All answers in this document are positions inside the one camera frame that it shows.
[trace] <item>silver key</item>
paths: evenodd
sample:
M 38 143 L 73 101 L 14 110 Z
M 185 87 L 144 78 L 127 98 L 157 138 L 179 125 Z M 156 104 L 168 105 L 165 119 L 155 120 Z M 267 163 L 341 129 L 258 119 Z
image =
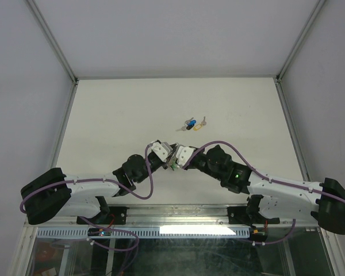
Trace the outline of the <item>silver key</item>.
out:
M 186 131 L 186 126 L 182 126 L 181 128 L 177 129 L 176 131 Z
M 192 117 L 190 120 L 186 120 L 186 121 L 185 121 L 185 124 L 186 124 L 186 125 L 189 124 L 190 122 L 193 121 L 193 119 L 194 119 L 194 117 Z
M 201 125 L 206 125 L 206 116 L 203 117 L 203 121 L 201 122 Z

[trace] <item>white tabletop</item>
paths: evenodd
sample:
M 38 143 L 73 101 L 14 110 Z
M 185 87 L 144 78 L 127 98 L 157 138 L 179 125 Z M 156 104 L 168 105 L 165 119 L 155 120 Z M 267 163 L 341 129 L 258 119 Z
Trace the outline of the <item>white tabletop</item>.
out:
M 194 117 L 199 131 L 175 131 Z M 232 143 L 256 168 L 302 180 L 278 94 L 271 78 L 81 80 L 57 166 L 65 174 L 107 174 L 154 140 L 200 147 Z M 240 159 L 222 146 L 233 160 Z M 196 171 L 160 168 L 149 200 L 132 195 L 110 204 L 242 204 L 234 194 Z M 136 184 L 146 196 L 149 180 Z

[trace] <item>glass panel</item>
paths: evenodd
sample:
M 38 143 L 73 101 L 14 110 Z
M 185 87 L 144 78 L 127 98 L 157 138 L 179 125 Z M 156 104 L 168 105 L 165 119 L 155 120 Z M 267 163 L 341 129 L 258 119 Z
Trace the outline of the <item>glass panel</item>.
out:
M 268 228 L 271 240 L 288 231 Z M 135 240 L 97 241 L 128 248 Z M 86 240 L 36 239 L 32 255 L 27 275 L 35 276 L 332 275 L 320 234 L 305 228 L 297 228 L 286 243 L 267 246 L 241 239 L 153 238 L 140 239 L 132 252 L 108 251 Z

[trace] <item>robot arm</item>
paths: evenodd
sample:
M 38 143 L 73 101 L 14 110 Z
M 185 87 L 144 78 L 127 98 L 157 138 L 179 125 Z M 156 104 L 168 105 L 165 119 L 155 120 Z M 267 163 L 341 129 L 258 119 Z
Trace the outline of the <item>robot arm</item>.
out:
M 266 220 L 279 223 L 279 218 L 318 221 L 322 228 L 345 235 L 345 204 L 271 181 L 273 178 L 283 180 L 303 186 L 309 191 L 322 189 L 345 199 L 345 190 L 333 179 L 326 178 L 324 183 L 299 182 L 263 174 L 269 179 L 265 180 L 248 166 L 232 161 L 231 155 L 226 154 L 219 145 L 206 154 L 201 151 L 193 158 L 191 157 L 197 150 L 194 147 L 156 141 L 151 149 L 148 161 L 152 173 L 160 167 L 197 169 L 220 181 L 220 185 L 231 192 L 248 194 L 246 213 L 244 218 L 240 218 L 241 222 L 248 225 Z M 25 198 L 46 185 L 63 181 L 63 185 L 41 191 L 27 200 L 24 206 L 29 223 L 43 223 L 54 216 L 84 216 L 97 223 L 109 214 L 104 197 L 118 197 L 129 193 L 113 182 L 118 181 L 133 191 L 136 189 L 134 183 L 140 183 L 146 178 L 148 170 L 145 159 L 140 155 L 132 155 L 112 175 L 103 178 L 80 180 L 78 177 L 64 175 L 60 168 L 53 168 L 26 185 L 21 194 Z

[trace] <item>robot end effector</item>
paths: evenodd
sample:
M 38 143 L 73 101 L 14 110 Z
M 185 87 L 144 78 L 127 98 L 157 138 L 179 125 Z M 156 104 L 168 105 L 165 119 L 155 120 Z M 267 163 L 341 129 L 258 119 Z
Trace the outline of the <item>robot end effector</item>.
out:
M 345 200 L 345 190 L 333 179 L 326 178 L 324 183 L 282 179 L 286 183 L 304 187 L 303 190 L 300 190 L 273 183 L 271 177 L 267 177 L 268 180 L 259 177 L 252 167 L 232 161 L 231 155 L 226 154 L 218 145 L 208 150 L 206 154 L 203 150 L 197 151 L 197 148 L 194 147 L 179 144 L 169 145 L 160 141 L 154 142 L 151 149 L 148 161 L 152 173 L 160 167 L 167 169 L 176 166 L 185 170 L 197 169 L 220 181 L 221 186 L 231 192 L 249 194 L 244 217 L 241 216 L 240 220 L 237 220 L 240 223 L 251 225 L 266 220 L 279 223 L 279 218 L 313 220 L 318 221 L 320 227 L 330 232 L 345 235 L 345 204 L 311 192 L 313 189 L 322 189 L 322 191 Z M 113 171 L 113 175 L 121 184 L 133 191 L 136 189 L 134 183 L 142 182 L 148 178 L 149 173 L 145 159 L 140 155 L 132 155 L 119 169 Z M 66 179 L 69 177 L 63 175 L 61 169 L 53 168 L 26 185 L 21 190 L 22 196 L 25 198 L 29 193 L 43 186 L 66 181 Z M 78 198 L 80 195 L 81 201 L 84 201 L 85 198 L 92 198 L 95 202 L 88 205 L 84 202 L 82 204 L 77 202 L 80 204 L 78 208 L 74 209 L 69 206 L 68 213 L 65 212 L 65 214 L 85 216 L 92 218 L 93 222 L 97 223 L 109 213 L 104 196 L 124 196 L 129 193 L 125 189 L 119 189 L 116 185 L 109 183 L 109 188 L 103 190 L 103 186 L 99 186 L 99 189 L 89 191 L 86 194 L 88 197 L 84 198 L 83 191 L 83 194 L 76 193 L 77 189 L 72 186 L 74 184 L 70 185 L 71 187 L 69 185 L 64 184 L 56 189 L 48 189 L 30 198 L 25 204 L 29 223 L 43 223 L 55 215 L 59 215 L 67 208 L 67 205 L 70 205 L 71 200 L 74 201 L 76 194 Z

